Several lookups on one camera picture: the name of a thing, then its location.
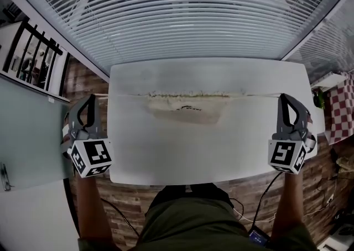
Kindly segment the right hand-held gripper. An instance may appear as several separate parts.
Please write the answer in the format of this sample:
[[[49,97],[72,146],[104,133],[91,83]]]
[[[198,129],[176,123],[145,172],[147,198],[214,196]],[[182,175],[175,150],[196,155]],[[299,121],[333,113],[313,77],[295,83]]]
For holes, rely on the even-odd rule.
[[[290,121],[289,107],[295,112],[296,119]],[[277,133],[272,135],[268,143],[268,164],[274,169],[298,174],[305,157],[311,153],[317,143],[316,137],[307,129],[310,112],[296,98],[281,94],[278,98]],[[284,129],[292,127],[290,133]]]

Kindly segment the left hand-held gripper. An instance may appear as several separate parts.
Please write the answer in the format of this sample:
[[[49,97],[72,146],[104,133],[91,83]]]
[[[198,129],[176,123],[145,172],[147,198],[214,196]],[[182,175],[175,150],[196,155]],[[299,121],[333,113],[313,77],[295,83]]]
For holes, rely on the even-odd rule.
[[[81,114],[86,111],[86,121]],[[113,146],[103,131],[98,99],[91,94],[78,100],[69,111],[69,127],[63,128],[61,152],[80,177],[106,172],[113,164]]]

